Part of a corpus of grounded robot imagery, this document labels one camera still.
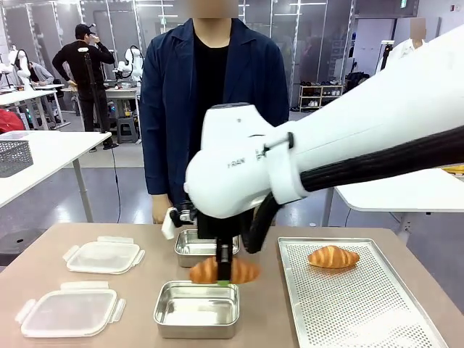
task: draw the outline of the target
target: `black pants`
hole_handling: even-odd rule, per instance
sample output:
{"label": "black pants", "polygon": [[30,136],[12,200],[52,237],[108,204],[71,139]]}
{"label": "black pants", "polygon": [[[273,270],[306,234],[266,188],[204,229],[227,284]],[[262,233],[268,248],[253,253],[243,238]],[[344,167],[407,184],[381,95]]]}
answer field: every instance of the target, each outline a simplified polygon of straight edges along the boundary
{"label": "black pants", "polygon": [[[94,131],[94,95],[92,94],[91,89],[80,89],[79,93],[79,102],[80,107],[83,113],[84,119],[84,130],[86,132]],[[109,116],[108,116],[108,102],[107,94],[103,88],[98,88],[96,90],[96,97],[98,98],[98,107],[100,109],[101,115],[101,125],[100,128],[109,132]],[[108,138],[103,142],[103,144],[111,144],[112,139]]]}

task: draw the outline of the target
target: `shoe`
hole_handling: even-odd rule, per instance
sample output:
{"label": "shoe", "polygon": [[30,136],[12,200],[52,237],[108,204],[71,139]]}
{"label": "shoe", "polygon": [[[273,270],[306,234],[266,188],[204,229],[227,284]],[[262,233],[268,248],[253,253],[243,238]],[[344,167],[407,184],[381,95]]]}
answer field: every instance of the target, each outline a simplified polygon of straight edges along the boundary
{"label": "shoe", "polygon": [[104,144],[103,145],[103,150],[116,149],[118,146],[119,146],[119,144],[116,144],[116,143]]}

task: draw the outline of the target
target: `jacket sleeve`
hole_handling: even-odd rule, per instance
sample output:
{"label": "jacket sleeve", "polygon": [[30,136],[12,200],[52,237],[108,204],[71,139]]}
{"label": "jacket sleeve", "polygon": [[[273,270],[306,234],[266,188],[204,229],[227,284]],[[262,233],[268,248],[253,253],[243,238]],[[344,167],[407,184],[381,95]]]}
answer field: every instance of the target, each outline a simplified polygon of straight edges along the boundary
{"label": "jacket sleeve", "polygon": [[39,65],[39,69],[41,71],[41,74],[45,77],[44,82],[47,82],[47,84],[51,85],[55,77],[45,67]]}
{"label": "jacket sleeve", "polygon": [[162,74],[152,40],[146,50],[141,83],[140,122],[146,187],[149,194],[166,194],[166,119],[162,103]]}
{"label": "jacket sleeve", "polygon": [[265,111],[263,118],[274,127],[289,120],[289,94],[281,50],[272,42],[267,54]]}
{"label": "jacket sleeve", "polygon": [[98,42],[98,48],[95,46],[92,47],[92,55],[96,57],[100,62],[105,64],[113,64],[115,62],[115,57],[110,51],[101,43]]}
{"label": "jacket sleeve", "polygon": [[70,77],[67,75],[66,70],[63,68],[63,63],[66,62],[65,53],[63,50],[59,50],[58,53],[53,57],[51,63],[57,72],[66,80],[69,81]]}

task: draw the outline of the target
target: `neck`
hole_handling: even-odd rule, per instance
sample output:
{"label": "neck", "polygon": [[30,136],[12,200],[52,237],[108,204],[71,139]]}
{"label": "neck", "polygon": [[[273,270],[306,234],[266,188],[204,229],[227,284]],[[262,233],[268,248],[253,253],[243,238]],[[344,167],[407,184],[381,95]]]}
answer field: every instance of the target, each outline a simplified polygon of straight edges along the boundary
{"label": "neck", "polygon": [[219,48],[231,39],[231,18],[194,18],[195,34],[208,47]]}
{"label": "neck", "polygon": [[414,38],[413,39],[413,46],[415,49],[418,49],[419,47],[422,46],[422,40],[419,38]]}

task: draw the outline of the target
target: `navy blue jacket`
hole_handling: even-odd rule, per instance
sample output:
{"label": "navy blue jacket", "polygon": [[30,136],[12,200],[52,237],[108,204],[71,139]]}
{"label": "navy blue jacket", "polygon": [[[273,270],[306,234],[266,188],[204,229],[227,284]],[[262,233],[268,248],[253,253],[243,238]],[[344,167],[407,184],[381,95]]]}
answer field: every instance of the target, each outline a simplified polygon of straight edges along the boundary
{"label": "navy blue jacket", "polygon": [[[232,20],[223,103],[254,104],[277,126],[289,118],[283,59],[277,45],[240,20]],[[141,135],[149,194],[184,199],[190,132],[196,117],[192,19],[150,43],[141,84]]]}

